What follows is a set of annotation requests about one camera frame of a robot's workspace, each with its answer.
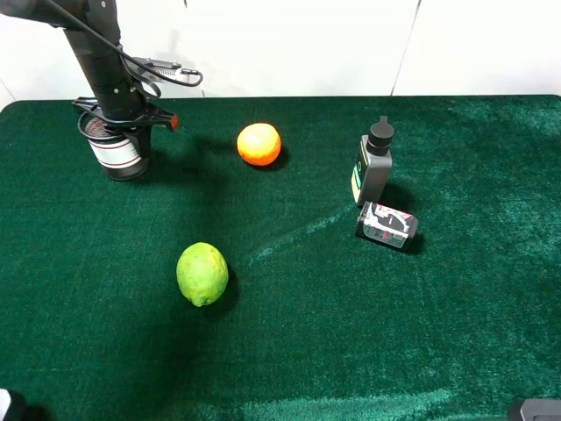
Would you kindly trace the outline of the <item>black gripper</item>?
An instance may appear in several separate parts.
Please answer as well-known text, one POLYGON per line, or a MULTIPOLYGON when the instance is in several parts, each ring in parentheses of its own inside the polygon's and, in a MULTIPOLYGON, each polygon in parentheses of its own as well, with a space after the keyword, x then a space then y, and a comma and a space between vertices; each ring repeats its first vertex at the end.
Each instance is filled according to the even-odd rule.
MULTIPOLYGON (((152 104, 144 104, 139 111, 119 111, 110 114, 105 111, 95 98, 79 97, 72 102, 74 108, 81 114, 102 120, 106 125, 116 128, 129 128, 124 135, 135 145, 143 169, 147 169, 152 153, 152 127, 165 126, 175 132, 179 128, 179 117, 176 113, 168 112, 152 104)), ((109 137, 110 133, 104 126, 91 126, 91 137, 109 137)))

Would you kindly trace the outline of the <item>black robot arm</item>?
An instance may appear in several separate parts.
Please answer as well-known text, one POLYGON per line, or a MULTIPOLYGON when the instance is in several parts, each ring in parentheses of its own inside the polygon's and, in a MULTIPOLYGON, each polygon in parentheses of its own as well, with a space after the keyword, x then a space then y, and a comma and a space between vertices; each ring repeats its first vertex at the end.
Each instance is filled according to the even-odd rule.
POLYGON ((5 16, 60 28, 67 38, 93 95, 79 97, 73 106, 77 127, 88 141, 105 174, 113 180, 130 180, 148 168, 152 154, 152 128, 175 131, 176 114, 150 103, 159 97, 149 75, 163 82, 167 64, 128 56, 120 42, 117 6, 113 1, 3 1, 5 16))

